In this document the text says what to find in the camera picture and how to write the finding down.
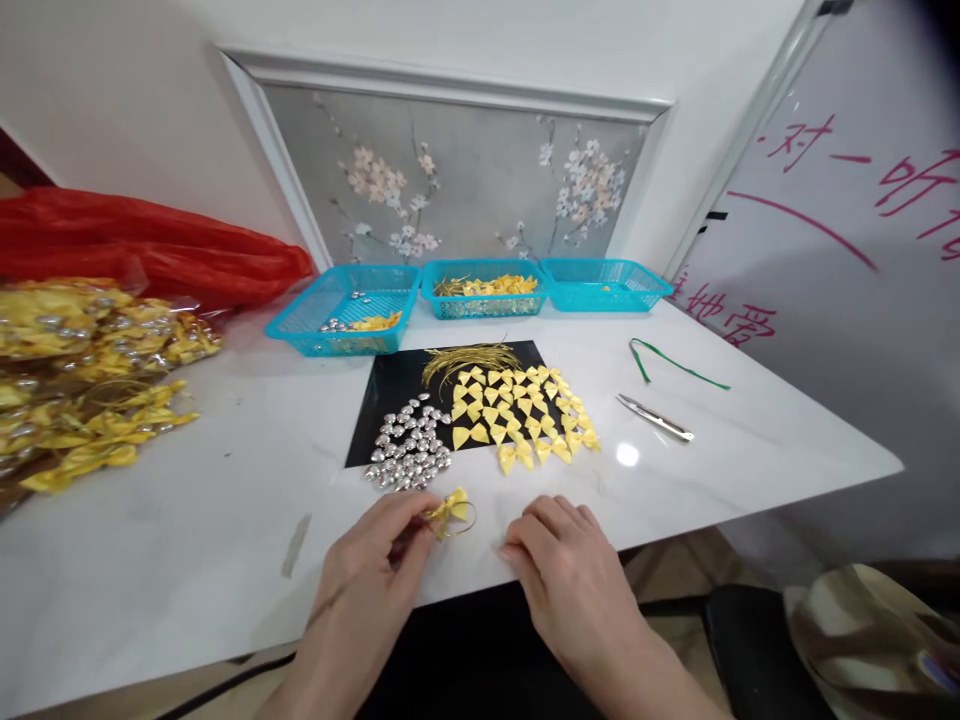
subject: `blue plastic basket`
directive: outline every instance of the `blue plastic basket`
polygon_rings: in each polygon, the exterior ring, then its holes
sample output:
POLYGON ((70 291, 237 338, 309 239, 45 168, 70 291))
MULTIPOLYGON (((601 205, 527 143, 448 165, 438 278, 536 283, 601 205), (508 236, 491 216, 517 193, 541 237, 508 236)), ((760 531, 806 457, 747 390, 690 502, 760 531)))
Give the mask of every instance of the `blue plastic basket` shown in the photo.
POLYGON ((547 299, 546 278, 529 260, 437 260, 423 269, 421 294, 433 306, 433 314, 441 320, 507 315, 536 315, 547 299), (438 297, 433 289, 446 279, 466 277, 468 280, 495 280, 501 275, 533 276, 537 291, 526 295, 471 295, 438 297))
POLYGON ((540 265, 553 304, 563 312, 648 312, 673 292, 670 283, 631 260, 547 258, 540 265))
POLYGON ((400 349, 403 331, 417 299, 421 272, 403 265, 341 265, 327 270, 300 293, 264 329, 267 337, 286 340, 310 357, 386 355, 400 349), (354 290, 370 302, 353 299, 354 290), (351 323, 371 315, 389 317, 402 310, 400 322, 378 332, 322 333, 330 318, 351 323))

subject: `blossom painting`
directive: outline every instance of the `blossom painting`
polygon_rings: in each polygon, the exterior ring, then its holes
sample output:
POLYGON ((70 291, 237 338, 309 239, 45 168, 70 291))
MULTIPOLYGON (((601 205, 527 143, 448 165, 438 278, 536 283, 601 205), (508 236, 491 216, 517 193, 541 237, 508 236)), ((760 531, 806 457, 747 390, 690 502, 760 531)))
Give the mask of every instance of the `blossom painting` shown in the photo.
POLYGON ((604 257, 647 126, 266 86, 334 262, 604 257))

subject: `red plastic bag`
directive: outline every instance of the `red plastic bag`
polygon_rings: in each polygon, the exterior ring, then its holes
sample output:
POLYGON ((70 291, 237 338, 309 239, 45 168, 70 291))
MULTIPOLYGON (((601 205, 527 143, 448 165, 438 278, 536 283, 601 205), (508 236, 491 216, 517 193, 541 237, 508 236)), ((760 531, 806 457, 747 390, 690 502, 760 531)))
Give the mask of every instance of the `red plastic bag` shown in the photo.
POLYGON ((0 201, 0 275, 121 280, 132 262, 143 294, 189 296, 201 313, 269 302, 313 273, 301 248, 144 200, 37 188, 0 201))

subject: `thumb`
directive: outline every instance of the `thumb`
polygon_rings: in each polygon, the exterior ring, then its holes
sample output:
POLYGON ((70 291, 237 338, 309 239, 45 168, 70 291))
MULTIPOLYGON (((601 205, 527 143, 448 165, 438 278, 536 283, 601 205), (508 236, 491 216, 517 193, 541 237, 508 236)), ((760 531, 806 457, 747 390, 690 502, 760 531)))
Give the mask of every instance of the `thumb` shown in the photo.
POLYGON ((420 592, 423 573, 427 569, 427 560, 433 550, 435 538, 427 525, 422 526, 407 546, 407 552, 400 562, 400 569, 393 579, 397 590, 412 603, 420 592))
POLYGON ((513 569, 527 597, 531 610, 543 610, 546 607, 547 590, 540 577, 540 571, 534 565, 530 554, 520 545, 503 545, 497 553, 513 569))

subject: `black mat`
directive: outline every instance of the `black mat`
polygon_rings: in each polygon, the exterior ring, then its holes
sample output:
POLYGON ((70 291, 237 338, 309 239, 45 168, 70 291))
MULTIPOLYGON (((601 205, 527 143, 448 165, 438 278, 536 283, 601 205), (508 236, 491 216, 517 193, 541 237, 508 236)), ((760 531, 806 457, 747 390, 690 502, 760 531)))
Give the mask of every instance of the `black mat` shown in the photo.
MULTIPOLYGON (((520 368, 526 370, 531 365, 546 365, 550 367, 540 355, 533 340, 519 340, 517 342, 505 343, 513 350, 514 355, 520 361, 520 368)), ((383 425, 383 416, 387 413, 396 414, 400 408, 407 404, 410 398, 415 398, 422 392, 430 393, 430 399, 425 404, 433 405, 443 412, 450 412, 453 408, 453 387, 456 385, 456 377, 443 386, 443 395, 440 395, 440 381, 443 380, 442 374, 438 373, 430 382, 429 388, 422 385, 423 368, 430 362, 431 356, 425 350, 404 350, 393 355, 379 355, 373 361, 373 368, 370 370, 370 379, 367 381, 367 392, 364 393, 363 403, 360 406, 360 416, 357 418, 357 426, 353 431, 353 440, 350 443, 350 451, 347 453, 346 467, 357 467, 358 465, 370 464, 370 453, 375 447, 374 443, 377 435, 380 434, 380 426, 383 425)), ((469 395, 464 398, 472 401, 469 395)), ((563 432, 560 425, 560 410, 549 400, 547 407, 550 409, 550 415, 557 423, 557 430, 563 432)), ((523 423, 526 416, 519 408, 514 408, 517 420, 523 423)), ((533 417, 538 420, 542 413, 534 409, 533 417)), ((453 428, 455 426, 473 427, 474 423, 470 421, 469 415, 464 413, 453 421, 452 425, 437 425, 437 437, 451 450, 453 449, 453 428)), ((529 430, 525 427, 520 429, 524 437, 529 438, 529 430)), ((485 447, 483 443, 478 443, 472 439, 467 440, 460 446, 461 450, 468 450, 474 447, 485 447)))

